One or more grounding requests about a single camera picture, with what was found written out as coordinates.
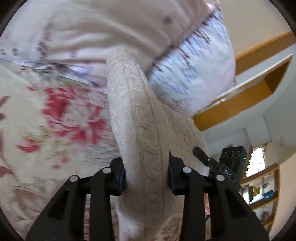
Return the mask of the pink lavender print pillow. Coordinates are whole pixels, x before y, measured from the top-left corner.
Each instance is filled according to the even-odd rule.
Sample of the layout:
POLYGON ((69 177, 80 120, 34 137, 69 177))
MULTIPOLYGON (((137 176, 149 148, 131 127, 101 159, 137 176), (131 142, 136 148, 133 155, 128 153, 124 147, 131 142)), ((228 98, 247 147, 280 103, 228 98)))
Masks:
POLYGON ((233 46, 217 1, 210 16, 147 73, 159 101, 193 117, 236 84, 233 46))

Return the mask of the pale pink rear pillow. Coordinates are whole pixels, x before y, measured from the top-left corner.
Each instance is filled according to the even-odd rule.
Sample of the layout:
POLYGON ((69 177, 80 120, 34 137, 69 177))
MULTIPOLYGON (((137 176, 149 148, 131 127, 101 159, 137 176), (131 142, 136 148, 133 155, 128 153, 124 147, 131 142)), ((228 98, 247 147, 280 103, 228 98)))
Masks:
POLYGON ((1 35, 1 58, 106 85, 106 58, 132 52, 148 70, 214 11, 209 1, 27 1, 1 35))

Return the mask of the cream cable-knit sweater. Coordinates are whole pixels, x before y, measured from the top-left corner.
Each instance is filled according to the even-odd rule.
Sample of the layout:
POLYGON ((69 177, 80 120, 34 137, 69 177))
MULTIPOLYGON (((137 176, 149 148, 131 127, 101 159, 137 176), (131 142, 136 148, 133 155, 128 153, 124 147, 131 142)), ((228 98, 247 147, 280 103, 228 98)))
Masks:
POLYGON ((127 187, 116 200, 120 240, 177 240, 184 197, 168 187, 169 157, 208 175, 194 155, 208 151, 191 118, 170 109, 155 96, 132 53, 108 55, 107 97, 112 132, 126 170, 127 187))

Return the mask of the wooden door frame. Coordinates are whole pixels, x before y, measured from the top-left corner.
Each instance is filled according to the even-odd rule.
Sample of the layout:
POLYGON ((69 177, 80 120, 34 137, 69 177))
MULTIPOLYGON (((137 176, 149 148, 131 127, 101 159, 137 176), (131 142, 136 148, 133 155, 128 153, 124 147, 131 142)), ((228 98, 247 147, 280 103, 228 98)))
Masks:
MULTIPOLYGON (((235 57, 236 74, 250 70, 293 44, 295 35, 290 31, 240 53, 235 57)), ((272 96, 282 82, 291 61, 292 56, 286 57, 234 90, 222 94, 207 109, 194 116, 195 125, 199 130, 205 131, 272 96)))

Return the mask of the wooden wall shelf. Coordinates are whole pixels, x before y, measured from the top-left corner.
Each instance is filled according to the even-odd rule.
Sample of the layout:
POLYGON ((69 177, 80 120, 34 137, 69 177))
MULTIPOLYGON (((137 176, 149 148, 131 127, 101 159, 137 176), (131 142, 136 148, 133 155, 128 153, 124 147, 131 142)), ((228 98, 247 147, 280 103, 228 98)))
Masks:
POLYGON ((241 180, 241 194, 267 232, 271 231, 280 197, 280 166, 277 163, 241 180))

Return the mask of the floral bed quilt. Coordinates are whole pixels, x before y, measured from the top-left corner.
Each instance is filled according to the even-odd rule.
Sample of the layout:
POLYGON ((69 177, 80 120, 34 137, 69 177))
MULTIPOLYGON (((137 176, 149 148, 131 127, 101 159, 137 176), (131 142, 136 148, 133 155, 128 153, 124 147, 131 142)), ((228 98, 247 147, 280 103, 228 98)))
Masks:
POLYGON ((21 237, 70 176, 92 176, 118 156, 105 94, 1 61, 1 209, 21 237))

